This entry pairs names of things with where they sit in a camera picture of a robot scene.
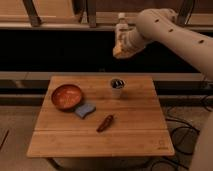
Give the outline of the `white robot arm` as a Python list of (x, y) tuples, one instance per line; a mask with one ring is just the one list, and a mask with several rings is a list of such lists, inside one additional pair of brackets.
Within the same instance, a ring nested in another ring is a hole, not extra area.
[[(121, 22), (115, 27), (115, 58), (131, 58), (157, 41), (213, 80), (213, 38), (177, 25), (174, 10), (145, 9), (138, 14), (133, 29), (128, 28), (122, 13), (119, 19)], [(213, 112), (201, 128), (189, 171), (213, 171)]]

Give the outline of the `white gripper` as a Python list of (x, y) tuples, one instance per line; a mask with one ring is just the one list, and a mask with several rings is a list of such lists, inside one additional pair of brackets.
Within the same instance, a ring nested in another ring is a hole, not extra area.
[(138, 33), (131, 31), (121, 33), (115, 39), (113, 56), (116, 59), (128, 59), (144, 48), (144, 41)]

